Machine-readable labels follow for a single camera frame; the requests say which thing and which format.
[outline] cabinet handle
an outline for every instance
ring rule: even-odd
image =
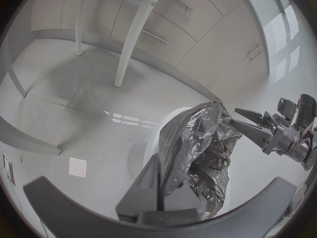
[[[148,35],[150,35],[150,36],[152,36],[152,37],[154,37],[154,38],[160,40],[161,42],[164,42],[165,44],[168,44],[168,42],[167,42],[166,40],[163,40],[162,38],[157,37],[157,36],[154,35],[154,34],[151,34],[151,33],[147,32],[147,31],[144,31],[144,30],[141,30],[141,32],[143,32],[143,33],[145,33],[145,34],[148,34]]]
[[[248,56],[251,55],[254,51],[256,51],[261,45],[256,45],[256,48],[254,50],[252,50],[251,52],[249,51]]]
[[[192,7],[190,7],[188,4],[186,4],[183,0],[177,0],[178,2],[181,2],[183,5],[185,5],[189,10],[194,11]]]
[[[255,57],[255,58],[251,58],[251,61],[255,60],[258,56],[260,56],[261,54],[263,54],[264,51],[262,51],[261,53],[259,52],[259,54]]]

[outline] crumpled plastic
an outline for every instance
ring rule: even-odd
[[[160,197],[185,180],[204,200],[204,219],[212,218],[224,204],[230,155],[242,134],[230,125],[222,103],[213,101],[186,110],[161,130],[158,144]]]

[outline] silver bar handle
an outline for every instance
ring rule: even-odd
[[[254,50],[252,50],[251,52],[249,51],[248,56],[251,55],[254,51],[256,51],[261,45],[256,45],[256,48]]]
[[[186,4],[183,0],[177,0],[178,2],[181,2],[183,5],[185,5],[189,10],[194,11],[192,7],[190,7],[188,4]]]
[[[261,54],[263,54],[264,51],[262,51],[261,53],[259,52],[259,54],[255,57],[255,58],[251,58],[251,61],[255,60],[258,56],[260,56]]]
[[[144,31],[144,30],[141,30],[141,32],[143,32],[143,33],[145,33],[145,34],[148,34],[148,35],[150,35],[150,36],[152,36],[152,37],[154,37],[154,38],[160,40],[161,42],[164,42],[165,44],[168,44],[168,42],[167,42],[166,40],[163,40],[162,38],[157,37],[157,36],[154,35],[154,34],[151,34],[151,33],[147,32],[147,31]]]

